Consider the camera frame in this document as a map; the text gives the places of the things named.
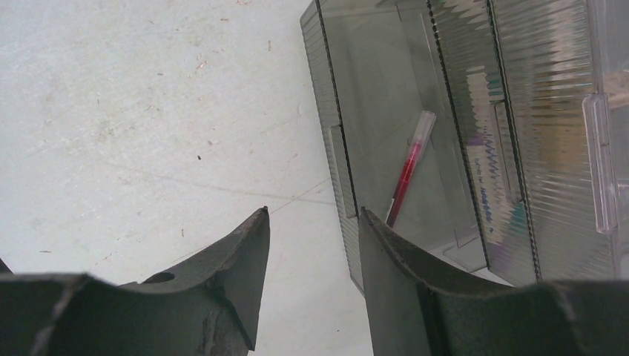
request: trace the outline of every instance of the pen cap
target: pen cap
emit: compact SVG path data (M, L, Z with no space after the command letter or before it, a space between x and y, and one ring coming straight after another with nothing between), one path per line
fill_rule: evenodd
M430 133L432 132L432 128L435 126L435 121L437 120L437 115L430 111L422 111L421 116L419 118L419 122L417 124L417 130L415 130L415 135L413 135L412 144L420 144L424 145L424 143L430 137Z

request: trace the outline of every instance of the plastic storage bin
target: plastic storage bin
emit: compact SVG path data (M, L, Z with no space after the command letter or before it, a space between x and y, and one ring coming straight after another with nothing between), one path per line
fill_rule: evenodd
M357 284L357 211L386 214L422 110L437 122L400 235L517 286L629 276L627 19L623 0L313 2L302 28Z

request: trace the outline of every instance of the red pen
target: red pen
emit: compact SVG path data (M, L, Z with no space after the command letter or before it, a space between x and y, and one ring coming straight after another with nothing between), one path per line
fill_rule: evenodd
M417 124L417 130L415 130L415 135L413 135L409 154L406 157L404 168L402 168L402 174L400 174L400 179L398 180L398 186L395 187L389 211L386 213L386 224L390 227L393 227L398 215L400 214L400 209L402 208L406 191L409 189L411 177L415 171L415 166L417 166L417 163L421 161L421 157L424 155L425 147L428 143L428 139L430 138L432 128L435 126L436 119L437 116L430 111L421 112L421 116Z

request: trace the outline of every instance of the ribbed plastic panel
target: ribbed plastic panel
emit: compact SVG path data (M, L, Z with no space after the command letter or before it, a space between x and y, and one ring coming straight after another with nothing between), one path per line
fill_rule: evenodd
M486 2L429 3L490 270L517 286L534 283L531 239Z
M543 279L613 277L596 232L582 102L596 90L584 0L494 0Z
M352 279L363 288L363 277L360 269L360 251L358 249L358 218L352 192L352 181L349 176L347 155L343 145L341 122L336 100L335 86L332 81L332 69L326 49L323 25L313 1L301 17L303 40L317 100L319 120L326 146L332 187L334 188L340 229L343 233L345 252Z

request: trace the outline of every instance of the concrete floor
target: concrete floor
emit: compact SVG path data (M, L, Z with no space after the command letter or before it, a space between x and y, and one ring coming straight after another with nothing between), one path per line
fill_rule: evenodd
M271 212L255 355L370 355L299 16L310 0L3 1L0 257L143 280Z

